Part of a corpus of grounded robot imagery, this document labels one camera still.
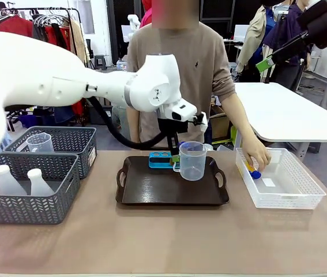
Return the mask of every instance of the blue bottle cap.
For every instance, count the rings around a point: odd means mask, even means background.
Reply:
[[[259,171],[254,171],[251,176],[254,178],[254,179],[260,179],[262,177],[262,174],[259,172]]]

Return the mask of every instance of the clear plastic pitcher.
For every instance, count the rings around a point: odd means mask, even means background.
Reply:
[[[180,146],[180,172],[182,178],[188,181],[198,181],[204,176],[205,158],[207,150],[203,143],[189,141]]]
[[[54,152],[52,136],[47,133],[35,134],[26,140],[30,152]]]

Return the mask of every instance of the cardboard box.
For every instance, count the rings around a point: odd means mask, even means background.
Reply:
[[[209,117],[209,121],[212,125],[212,141],[215,143],[216,141],[230,139],[230,120],[226,116],[223,109],[219,106],[213,106],[211,107],[211,114],[212,115]]]

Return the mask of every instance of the robotic arm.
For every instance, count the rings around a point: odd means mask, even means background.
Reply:
[[[130,28],[133,31],[132,33],[129,34],[129,39],[131,39],[134,35],[134,33],[139,30],[140,28],[140,21],[139,18],[136,14],[130,14],[127,19],[130,22]]]
[[[257,65],[260,72],[271,68],[276,63],[287,61],[310,44],[315,44],[320,49],[327,47],[327,0],[320,0],[311,5],[298,18],[298,23],[306,31],[260,62]]]
[[[180,122],[177,132],[187,131],[188,122],[205,131],[204,113],[185,101],[180,93],[179,69],[173,55],[149,55],[136,73],[100,73],[84,67],[71,52],[58,46],[12,33],[0,32],[0,142],[5,134],[3,107],[14,104],[69,106],[82,98],[104,97],[138,111],[157,111],[159,120]],[[177,133],[168,141],[176,143]],[[177,145],[171,147],[178,154]]]

